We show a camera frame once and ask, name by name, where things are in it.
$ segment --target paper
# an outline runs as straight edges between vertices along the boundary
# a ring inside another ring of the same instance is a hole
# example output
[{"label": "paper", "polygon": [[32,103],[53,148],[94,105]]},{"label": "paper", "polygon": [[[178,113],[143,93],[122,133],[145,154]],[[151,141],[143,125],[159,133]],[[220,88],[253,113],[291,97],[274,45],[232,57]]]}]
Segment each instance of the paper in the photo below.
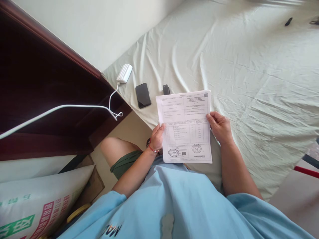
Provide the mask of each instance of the paper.
[{"label": "paper", "polygon": [[210,90],[156,97],[159,123],[165,123],[165,163],[213,163],[210,147]]}]

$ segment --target sack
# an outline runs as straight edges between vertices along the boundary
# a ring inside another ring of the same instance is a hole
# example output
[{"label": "sack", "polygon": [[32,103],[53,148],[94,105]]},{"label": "sack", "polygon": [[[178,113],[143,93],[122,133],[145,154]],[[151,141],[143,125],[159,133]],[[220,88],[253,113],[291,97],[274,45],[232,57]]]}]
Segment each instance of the sack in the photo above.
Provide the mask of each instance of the sack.
[{"label": "sack", "polygon": [[55,229],[82,192],[94,165],[0,184],[0,239],[37,239]]},{"label": "sack", "polygon": [[57,174],[74,157],[75,155],[66,155],[57,157],[1,161],[0,183]]}]

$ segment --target round stamp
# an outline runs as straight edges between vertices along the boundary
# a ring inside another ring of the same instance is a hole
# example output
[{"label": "round stamp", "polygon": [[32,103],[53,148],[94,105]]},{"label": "round stamp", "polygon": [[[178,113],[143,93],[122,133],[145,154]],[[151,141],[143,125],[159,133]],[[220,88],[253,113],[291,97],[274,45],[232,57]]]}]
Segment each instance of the round stamp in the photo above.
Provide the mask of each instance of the round stamp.
[{"label": "round stamp", "polygon": [[202,147],[201,147],[199,144],[194,144],[194,145],[192,146],[192,151],[193,151],[194,153],[200,153],[200,152],[202,151]]},{"label": "round stamp", "polygon": [[172,157],[177,157],[179,155],[179,151],[177,149],[170,149],[168,154]]}]

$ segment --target green shorts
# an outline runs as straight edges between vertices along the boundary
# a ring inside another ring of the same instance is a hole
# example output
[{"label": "green shorts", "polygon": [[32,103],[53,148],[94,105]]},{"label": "green shorts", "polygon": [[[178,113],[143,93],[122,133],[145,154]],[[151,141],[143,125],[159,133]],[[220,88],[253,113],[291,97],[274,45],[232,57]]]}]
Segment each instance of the green shorts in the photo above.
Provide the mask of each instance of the green shorts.
[{"label": "green shorts", "polygon": [[120,179],[142,153],[142,151],[137,150],[124,155],[111,167],[111,173],[114,173],[115,177]]}]

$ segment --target t-shirt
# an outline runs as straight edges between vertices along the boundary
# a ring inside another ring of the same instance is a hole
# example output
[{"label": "t-shirt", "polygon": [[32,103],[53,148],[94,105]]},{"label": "t-shirt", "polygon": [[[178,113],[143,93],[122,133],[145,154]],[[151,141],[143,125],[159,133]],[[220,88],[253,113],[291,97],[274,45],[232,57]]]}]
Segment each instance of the t-shirt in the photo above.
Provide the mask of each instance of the t-shirt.
[{"label": "t-shirt", "polygon": [[101,196],[59,239],[313,238],[269,203],[249,194],[224,197],[210,180],[158,157],[128,199]]}]

